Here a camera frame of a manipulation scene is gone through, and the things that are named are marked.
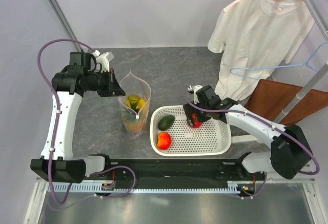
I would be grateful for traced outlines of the red apple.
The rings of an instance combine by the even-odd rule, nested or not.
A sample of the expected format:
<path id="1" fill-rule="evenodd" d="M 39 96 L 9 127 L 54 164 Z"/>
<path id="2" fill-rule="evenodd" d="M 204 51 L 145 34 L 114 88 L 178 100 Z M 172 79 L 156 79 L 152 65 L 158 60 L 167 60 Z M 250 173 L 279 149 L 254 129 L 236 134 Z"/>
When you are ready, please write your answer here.
<path id="1" fill-rule="evenodd" d="M 190 118 L 188 118 L 188 125 L 191 128 L 199 128 L 202 125 L 202 122 L 200 122 L 197 118 L 197 115 L 193 113 Z"/>

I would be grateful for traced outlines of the clear zip top bag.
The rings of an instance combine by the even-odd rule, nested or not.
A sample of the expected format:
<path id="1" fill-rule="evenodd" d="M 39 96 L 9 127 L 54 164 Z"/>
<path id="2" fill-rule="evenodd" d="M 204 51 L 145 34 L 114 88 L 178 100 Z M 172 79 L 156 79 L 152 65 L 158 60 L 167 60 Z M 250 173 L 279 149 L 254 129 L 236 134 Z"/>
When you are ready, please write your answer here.
<path id="1" fill-rule="evenodd" d="M 140 137 L 146 127 L 151 88 L 149 84 L 129 72 L 119 83 L 126 95 L 119 97 L 122 122 L 130 137 Z"/>

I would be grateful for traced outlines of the orange toy pineapple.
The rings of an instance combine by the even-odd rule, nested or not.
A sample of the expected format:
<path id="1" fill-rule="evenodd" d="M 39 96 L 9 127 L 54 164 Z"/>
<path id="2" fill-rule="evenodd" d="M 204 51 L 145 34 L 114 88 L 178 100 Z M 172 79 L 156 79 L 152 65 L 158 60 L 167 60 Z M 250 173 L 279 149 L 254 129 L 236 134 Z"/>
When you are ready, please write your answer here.
<path id="1" fill-rule="evenodd" d="M 122 114 L 125 128 L 133 133 L 141 133 L 147 122 L 146 100 L 141 95 L 129 95 L 126 106 Z"/>

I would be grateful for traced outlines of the green avocado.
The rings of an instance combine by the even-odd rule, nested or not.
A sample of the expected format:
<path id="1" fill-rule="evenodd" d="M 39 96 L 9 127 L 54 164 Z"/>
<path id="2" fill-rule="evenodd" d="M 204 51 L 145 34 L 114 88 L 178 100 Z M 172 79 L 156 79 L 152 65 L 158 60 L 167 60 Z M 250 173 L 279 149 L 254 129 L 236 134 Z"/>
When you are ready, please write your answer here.
<path id="1" fill-rule="evenodd" d="M 175 121 L 175 116 L 173 116 L 173 115 L 165 116 L 160 119 L 160 121 L 157 124 L 157 128 L 160 131 L 166 131 L 172 127 L 174 121 Z"/>

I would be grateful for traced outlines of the red orange peach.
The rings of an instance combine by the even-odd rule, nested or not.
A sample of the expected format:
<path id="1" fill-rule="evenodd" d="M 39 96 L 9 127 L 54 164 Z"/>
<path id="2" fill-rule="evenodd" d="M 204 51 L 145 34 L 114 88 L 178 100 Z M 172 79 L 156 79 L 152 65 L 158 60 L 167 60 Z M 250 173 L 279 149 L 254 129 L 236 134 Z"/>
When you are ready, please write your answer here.
<path id="1" fill-rule="evenodd" d="M 160 132 L 157 138 L 157 148 L 166 150 L 171 146 L 172 139 L 169 133 Z"/>

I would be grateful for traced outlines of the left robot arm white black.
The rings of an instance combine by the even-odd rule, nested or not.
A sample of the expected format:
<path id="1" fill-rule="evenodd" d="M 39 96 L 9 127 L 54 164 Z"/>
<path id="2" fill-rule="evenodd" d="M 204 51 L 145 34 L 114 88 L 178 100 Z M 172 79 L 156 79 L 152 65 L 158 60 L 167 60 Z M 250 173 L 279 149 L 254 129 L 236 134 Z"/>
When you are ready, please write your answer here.
<path id="1" fill-rule="evenodd" d="M 75 121 L 83 95 L 94 91 L 101 97 L 124 96 L 109 62 L 111 52 L 93 54 L 71 52 L 69 64 L 51 80 L 52 116 L 45 146 L 39 159 L 32 159 L 31 170 L 42 179 L 53 182 L 80 183 L 95 173 L 100 179 L 112 175 L 109 157 L 103 153 L 73 159 L 72 142 Z"/>

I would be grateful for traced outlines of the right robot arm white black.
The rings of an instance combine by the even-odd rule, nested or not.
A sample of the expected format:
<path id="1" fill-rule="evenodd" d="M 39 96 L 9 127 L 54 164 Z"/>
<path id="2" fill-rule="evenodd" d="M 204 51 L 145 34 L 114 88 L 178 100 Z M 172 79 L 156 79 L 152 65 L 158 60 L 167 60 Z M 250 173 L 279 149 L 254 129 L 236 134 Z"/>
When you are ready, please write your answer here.
<path id="1" fill-rule="evenodd" d="M 318 161 L 299 126 L 269 121 L 230 98 L 220 99 L 210 85 L 187 86 L 183 93 L 193 95 L 193 100 L 183 106 L 190 127 L 221 121 L 248 132 L 269 148 L 268 152 L 250 152 L 242 157 L 234 168 L 239 179 L 248 179 L 257 172 L 274 171 L 285 179 L 293 179 L 298 173 L 319 172 Z"/>

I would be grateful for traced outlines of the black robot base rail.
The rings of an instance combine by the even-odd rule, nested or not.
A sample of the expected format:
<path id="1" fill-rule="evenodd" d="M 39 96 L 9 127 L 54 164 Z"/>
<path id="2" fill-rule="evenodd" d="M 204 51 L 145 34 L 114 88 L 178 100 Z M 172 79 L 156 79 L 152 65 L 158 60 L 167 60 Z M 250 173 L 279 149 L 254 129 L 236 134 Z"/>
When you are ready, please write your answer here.
<path id="1" fill-rule="evenodd" d="M 135 189 L 227 188 L 229 181 L 260 182 L 264 173 L 249 173 L 238 159 L 112 159 L 105 164 L 131 168 L 136 175 Z"/>

